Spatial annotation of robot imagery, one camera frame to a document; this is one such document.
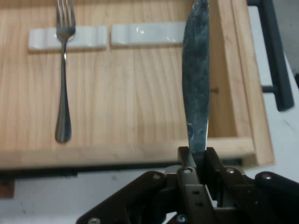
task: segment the butter knife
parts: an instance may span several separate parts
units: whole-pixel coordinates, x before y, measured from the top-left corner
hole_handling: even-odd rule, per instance
[[[195,0],[183,40],[182,87],[190,152],[206,149],[209,119],[209,1]]]

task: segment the silver knife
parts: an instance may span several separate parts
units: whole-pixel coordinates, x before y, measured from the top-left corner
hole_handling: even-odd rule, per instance
[[[206,149],[209,119],[209,0],[195,0],[183,41],[182,87],[191,153]]]

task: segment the white countertop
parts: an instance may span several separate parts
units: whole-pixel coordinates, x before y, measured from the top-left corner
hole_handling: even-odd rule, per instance
[[[261,83],[271,84],[256,7],[250,7],[249,13]],[[299,90],[289,64],[288,70],[295,107],[287,112],[278,112],[274,95],[264,95],[276,164],[246,170],[250,177],[261,171],[271,171],[299,182]],[[79,216],[145,171],[86,173],[78,174],[78,177],[17,180],[14,199],[0,200],[0,224],[73,224]]]

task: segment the white ceramic rest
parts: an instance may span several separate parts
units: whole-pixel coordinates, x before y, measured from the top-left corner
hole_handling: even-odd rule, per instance
[[[76,27],[75,36],[68,41],[68,49],[105,48],[108,42],[106,26]],[[29,50],[61,49],[61,42],[57,39],[56,28],[31,29],[28,41]]]
[[[183,42],[186,22],[117,24],[111,29],[111,45],[156,45]]]

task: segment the silver fork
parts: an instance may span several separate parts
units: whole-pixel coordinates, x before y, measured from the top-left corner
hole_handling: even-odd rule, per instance
[[[66,43],[75,35],[76,22],[73,1],[70,0],[70,3],[71,21],[69,16],[68,0],[57,0],[56,5],[57,37],[62,44],[61,92],[55,133],[56,141],[59,143],[65,143],[71,138],[71,118],[66,90],[65,60]]]

